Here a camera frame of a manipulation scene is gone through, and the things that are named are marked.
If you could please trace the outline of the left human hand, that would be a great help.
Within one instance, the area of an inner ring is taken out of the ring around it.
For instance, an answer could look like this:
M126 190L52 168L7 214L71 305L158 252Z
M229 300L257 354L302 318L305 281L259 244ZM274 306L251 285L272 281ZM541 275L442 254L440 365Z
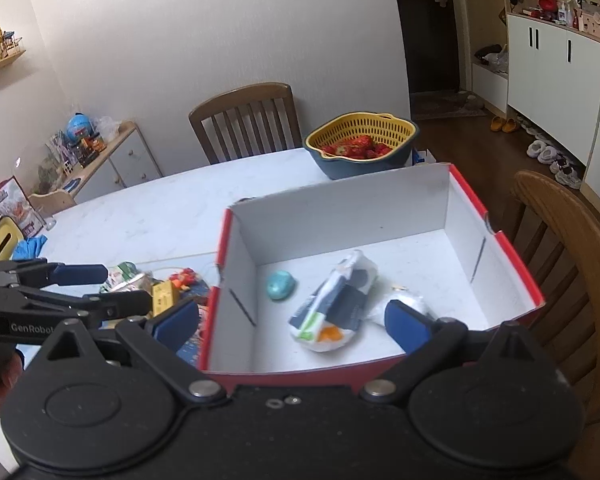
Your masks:
M15 350L14 355L9 362L5 364L0 376L0 411L5 402L6 396L15 387L18 379L23 373L23 355L19 350Z

